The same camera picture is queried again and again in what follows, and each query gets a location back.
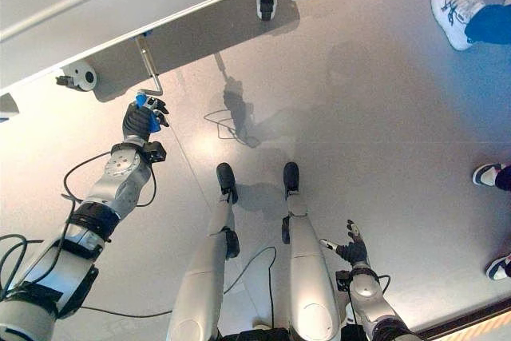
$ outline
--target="gray floor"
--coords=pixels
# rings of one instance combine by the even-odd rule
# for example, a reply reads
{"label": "gray floor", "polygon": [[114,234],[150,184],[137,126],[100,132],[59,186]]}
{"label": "gray floor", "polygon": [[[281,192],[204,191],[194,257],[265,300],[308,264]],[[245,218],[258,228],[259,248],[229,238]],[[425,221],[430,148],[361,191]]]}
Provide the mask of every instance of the gray floor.
{"label": "gray floor", "polygon": [[[222,161],[234,168],[240,191],[241,254],[228,263],[226,283],[258,250],[275,245],[277,325],[287,324],[289,300],[289,248],[280,242],[289,160],[300,166],[317,233],[343,242],[346,219],[355,220],[373,267],[392,275],[387,299],[411,327],[509,297],[508,280],[484,275],[492,258],[511,251],[509,194],[470,179],[475,166],[511,154],[509,46],[453,51],[429,0],[279,0],[269,24],[257,21],[253,1],[221,2],[149,37],[172,122],[153,139],[168,159],[155,165],[152,208],[123,222],[99,259],[86,304],[131,313],[172,307],[204,235]],[[216,52],[233,79],[227,84]],[[51,77],[13,92],[21,113],[0,125],[10,140],[0,148],[2,232],[47,237],[69,209],[58,197],[61,177],[121,139],[125,106],[145,78],[140,58],[126,42],[90,61],[101,76],[95,94],[57,87]],[[220,140],[203,119],[225,109],[225,90],[243,98],[254,148]],[[100,173],[99,161],[74,177],[73,188],[85,194]],[[347,267],[326,256],[332,275]],[[225,296],[223,334],[269,321],[270,261],[265,253]],[[58,324],[55,339],[164,339],[167,323],[168,316],[81,311]]]}

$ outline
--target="blue pants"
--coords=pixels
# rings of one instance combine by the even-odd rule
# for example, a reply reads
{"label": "blue pants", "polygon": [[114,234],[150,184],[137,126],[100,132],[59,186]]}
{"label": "blue pants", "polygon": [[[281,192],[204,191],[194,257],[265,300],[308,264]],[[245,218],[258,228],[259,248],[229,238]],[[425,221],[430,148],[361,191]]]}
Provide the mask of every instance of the blue pants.
{"label": "blue pants", "polygon": [[503,191],[511,191],[511,166],[508,165],[497,174],[495,186]]}
{"label": "blue pants", "polygon": [[477,12],[465,28],[474,42],[511,44],[511,5],[491,5]]}

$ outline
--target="blue tape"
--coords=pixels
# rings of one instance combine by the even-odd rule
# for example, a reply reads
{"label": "blue tape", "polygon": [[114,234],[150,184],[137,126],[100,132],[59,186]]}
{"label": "blue tape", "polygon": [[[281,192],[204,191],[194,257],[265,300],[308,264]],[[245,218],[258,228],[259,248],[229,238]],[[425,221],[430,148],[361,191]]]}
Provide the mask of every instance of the blue tape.
{"label": "blue tape", "polygon": [[[135,96],[135,104],[137,104],[137,108],[140,108],[145,104],[147,101],[147,95],[143,93],[138,93]],[[154,113],[151,113],[151,116],[149,117],[149,132],[155,133],[161,131],[160,123],[158,123],[158,120],[156,119],[156,115]]]}
{"label": "blue tape", "polygon": [[147,95],[145,95],[143,93],[137,93],[137,95],[135,96],[135,102],[137,103],[137,108],[140,108],[142,105],[144,105],[146,101],[147,101]]}

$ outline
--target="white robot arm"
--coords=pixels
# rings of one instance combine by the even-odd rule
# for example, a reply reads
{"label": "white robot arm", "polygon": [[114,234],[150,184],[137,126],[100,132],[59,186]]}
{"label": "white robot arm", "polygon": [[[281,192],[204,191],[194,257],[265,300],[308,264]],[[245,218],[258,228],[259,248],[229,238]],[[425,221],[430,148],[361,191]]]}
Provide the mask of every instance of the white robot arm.
{"label": "white robot arm", "polygon": [[419,341],[405,325],[398,313],[383,297],[378,275],[367,259],[366,245],[355,223],[348,220],[348,236],[353,240],[347,246],[321,239],[320,243],[348,261],[351,271],[336,272],[337,287],[348,291],[353,309],[362,319],[363,330],[371,341]]}
{"label": "white robot arm", "polygon": [[[164,113],[163,101],[143,93],[129,105],[125,139],[112,147],[103,176],[69,214],[64,230],[44,241],[23,272],[4,287],[1,340],[49,341],[55,321],[81,306],[97,277],[94,261],[117,224],[137,206],[151,164],[165,160],[161,144],[149,143],[160,124],[168,126]],[[74,208],[77,199],[71,198]]]}

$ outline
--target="metal handle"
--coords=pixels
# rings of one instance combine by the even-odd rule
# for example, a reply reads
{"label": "metal handle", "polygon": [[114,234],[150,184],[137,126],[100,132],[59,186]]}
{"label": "metal handle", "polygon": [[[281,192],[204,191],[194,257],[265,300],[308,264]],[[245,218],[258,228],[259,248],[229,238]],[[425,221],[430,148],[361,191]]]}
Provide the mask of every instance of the metal handle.
{"label": "metal handle", "polygon": [[148,75],[153,78],[154,85],[156,86],[156,91],[151,89],[139,89],[139,92],[145,93],[146,95],[162,96],[163,88],[161,87],[160,79],[158,78],[158,72],[156,71],[153,57],[149,52],[149,47],[145,40],[145,36],[143,34],[138,35],[135,38],[135,43],[137,44],[138,50],[142,55],[142,61],[144,62],[145,69],[147,70]]}

